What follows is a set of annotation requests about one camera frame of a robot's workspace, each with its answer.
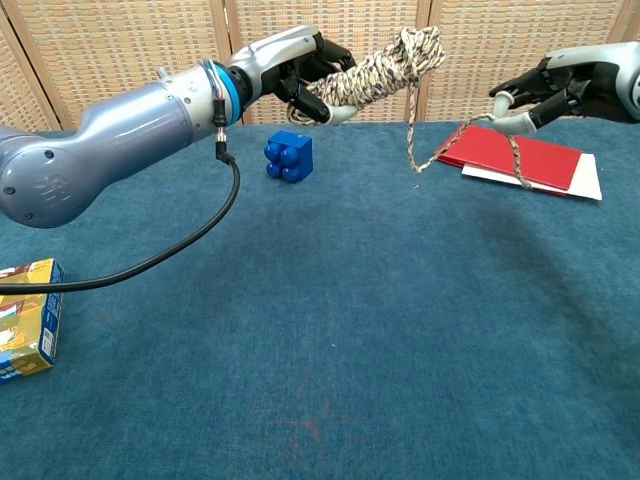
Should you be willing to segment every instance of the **wicker panel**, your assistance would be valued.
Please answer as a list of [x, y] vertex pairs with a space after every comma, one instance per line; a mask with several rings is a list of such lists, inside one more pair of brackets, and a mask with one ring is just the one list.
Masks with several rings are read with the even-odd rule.
[[4, 17], [1, 27], [0, 124], [29, 132], [58, 130], [60, 125]]
[[209, 0], [15, 3], [74, 127], [88, 104], [154, 80], [158, 67], [172, 72], [221, 57]]
[[605, 43], [621, 5], [618, 0], [444, 0], [436, 23], [448, 57], [430, 77], [426, 120], [460, 121], [486, 112], [489, 90], [534, 68], [545, 53]]
[[[415, 26], [417, 0], [235, 0], [240, 42], [311, 24], [322, 35], [351, 50], [356, 61], [393, 42], [402, 27]], [[234, 28], [236, 19], [230, 19]], [[353, 121], [403, 121], [406, 91], [398, 92], [360, 112]], [[286, 122], [286, 105], [265, 97], [250, 108], [253, 123]]]

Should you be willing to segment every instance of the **rope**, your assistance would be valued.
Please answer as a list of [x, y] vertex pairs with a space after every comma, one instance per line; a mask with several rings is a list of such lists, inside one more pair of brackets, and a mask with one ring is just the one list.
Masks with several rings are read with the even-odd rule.
[[[470, 118], [462, 124], [451, 140], [426, 163], [416, 165], [413, 155], [413, 136], [417, 114], [416, 98], [420, 81], [425, 74], [439, 67], [445, 57], [446, 54], [440, 44], [440, 31], [437, 27], [403, 28], [394, 37], [393, 44], [367, 55], [358, 65], [346, 72], [333, 73], [316, 82], [309, 83], [306, 87], [327, 105], [352, 105], [358, 110], [408, 88], [407, 156], [411, 168], [416, 173], [421, 173], [441, 155], [444, 155], [473, 122], [481, 119], [495, 120], [495, 117], [488, 113]], [[289, 122], [299, 125], [317, 124], [291, 104], [287, 107], [287, 119]], [[521, 173], [518, 145], [512, 136], [505, 136], [513, 150], [514, 175], [525, 188], [531, 188], [531, 184]]]

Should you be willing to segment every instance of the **red folder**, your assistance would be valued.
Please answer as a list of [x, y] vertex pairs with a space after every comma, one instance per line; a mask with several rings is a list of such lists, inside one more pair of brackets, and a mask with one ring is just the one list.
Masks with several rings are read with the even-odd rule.
[[[568, 190], [582, 152], [528, 137], [514, 136], [520, 147], [522, 176], [561, 190]], [[477, 167], [513, 175], [513, 149], [501, 133], [472, 125], [440, 161], [463, 167]]]

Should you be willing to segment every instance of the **yellow box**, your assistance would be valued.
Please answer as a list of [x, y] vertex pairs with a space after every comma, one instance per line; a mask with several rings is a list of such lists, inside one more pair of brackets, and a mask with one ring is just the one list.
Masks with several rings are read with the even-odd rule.
[[[64, 277], [49, 258], [0, 270], [0, 284], [57, 283]], [[0, 295], [0, 384], [53, 367], [62, 294]]]

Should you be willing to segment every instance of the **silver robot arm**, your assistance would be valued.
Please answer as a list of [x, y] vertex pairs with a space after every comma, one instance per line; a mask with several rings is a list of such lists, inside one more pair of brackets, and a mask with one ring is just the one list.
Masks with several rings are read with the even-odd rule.
[[90, 105], [79, 129], [46, 138], [0, 127], [0, 211], [15, 222], [53, 228], [75, 220], [109, 185], [238, 122], [274, 94], [315, 120], [339, 124], [355, 107], [332, 108], [302, 85], [355, 66], [351, 54], [313, 26], [252, 43], [228, 62], [204, 61]]
[[[501, 133], [532, 133], [562, 116], [640, 122], [640, 42], [571, 47], [493, 88], [492, 123]], [[527, 112], [507, 116], [528, 104]]]

